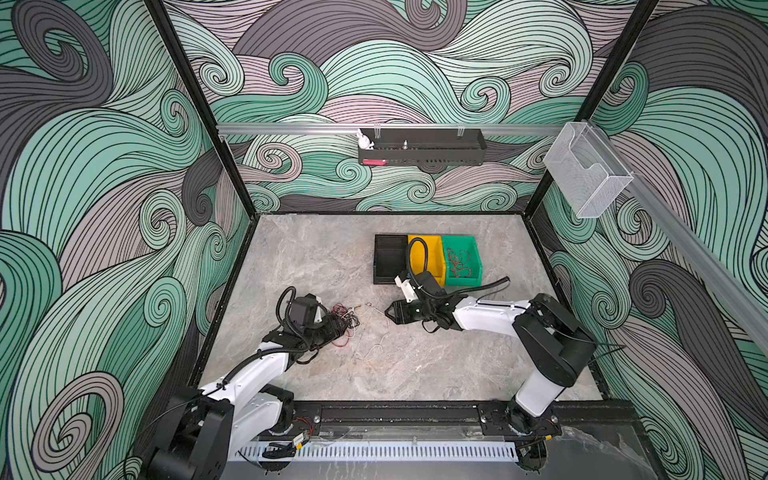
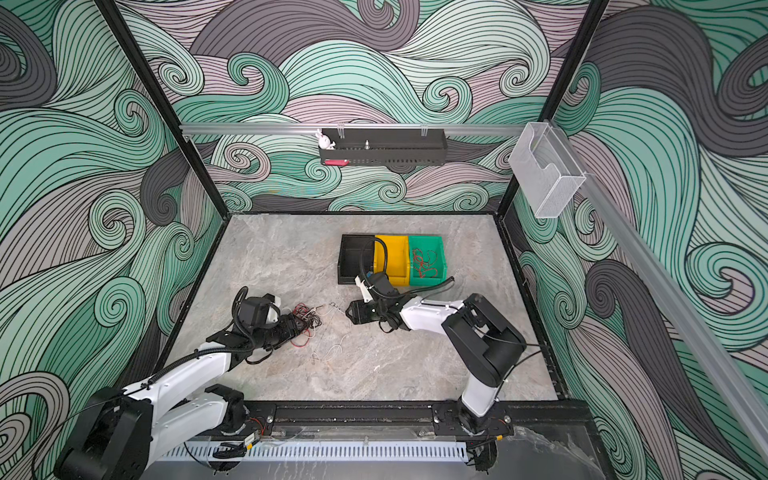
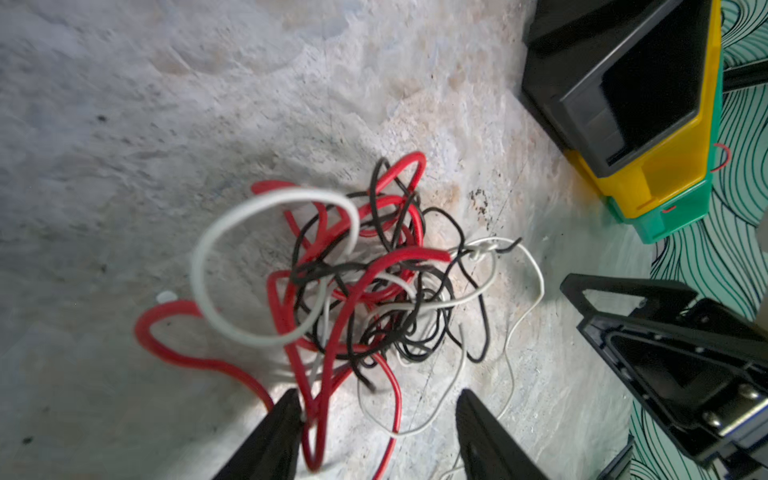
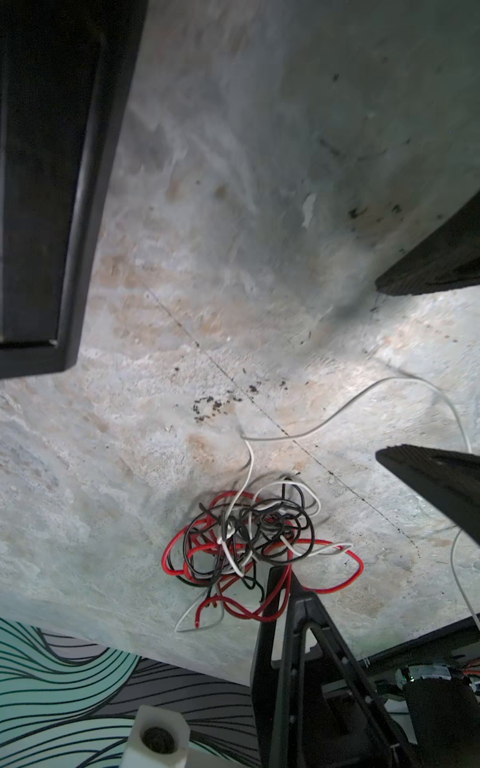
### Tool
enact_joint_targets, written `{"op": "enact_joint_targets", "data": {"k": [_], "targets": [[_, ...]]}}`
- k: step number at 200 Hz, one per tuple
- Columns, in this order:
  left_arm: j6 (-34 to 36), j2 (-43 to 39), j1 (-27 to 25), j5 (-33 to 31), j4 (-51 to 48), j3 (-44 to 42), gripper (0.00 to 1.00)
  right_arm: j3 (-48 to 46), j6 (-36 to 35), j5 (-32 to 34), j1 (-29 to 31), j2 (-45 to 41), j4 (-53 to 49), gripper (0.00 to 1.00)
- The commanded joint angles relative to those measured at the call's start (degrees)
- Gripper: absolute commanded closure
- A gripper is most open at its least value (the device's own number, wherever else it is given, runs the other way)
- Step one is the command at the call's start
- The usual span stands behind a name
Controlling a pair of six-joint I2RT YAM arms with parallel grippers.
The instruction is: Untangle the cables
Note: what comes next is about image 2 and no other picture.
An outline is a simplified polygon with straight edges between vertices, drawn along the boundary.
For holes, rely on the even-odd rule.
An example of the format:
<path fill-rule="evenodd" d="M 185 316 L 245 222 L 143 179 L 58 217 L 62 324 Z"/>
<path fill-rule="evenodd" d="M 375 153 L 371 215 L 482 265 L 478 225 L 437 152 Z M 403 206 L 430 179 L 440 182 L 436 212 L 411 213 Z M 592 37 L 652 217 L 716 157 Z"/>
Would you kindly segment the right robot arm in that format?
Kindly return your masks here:
<path fill-rule="evenodd" d="M 457 301 L 428 298 L 454 283 L 447 275 L 438 236 L 344 234 L 337 280 L 361 292 L 362 297 L 346 310 L 353 324 L 374 323 L 385 334 L 427 331 L 450 341 L 468 371 L 460 411 L 473 420 L 491 411 L 505 380 L 529 347 L 524 336 L 480 294 Z"/>

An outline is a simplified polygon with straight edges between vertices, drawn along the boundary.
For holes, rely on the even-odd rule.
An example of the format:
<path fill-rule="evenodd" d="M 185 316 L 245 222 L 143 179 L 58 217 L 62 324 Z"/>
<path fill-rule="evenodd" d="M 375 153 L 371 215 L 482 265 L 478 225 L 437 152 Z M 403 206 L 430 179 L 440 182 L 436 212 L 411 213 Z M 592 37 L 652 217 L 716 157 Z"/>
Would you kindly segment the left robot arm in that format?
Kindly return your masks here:
<path fill-rule="evenodd" d="M 221 427 L 243 431 L 249 417 L 241 392 L 215 379 L 242 363 L 260 364 L 310 329 L 306 316 L 280 308 L 272 294 L 235 296 L 229 325 L 193 352 L 123 388 L 103 388 L 74 415 L 53 473 L 58 479 L 138 479 L 164 454 Z"/>

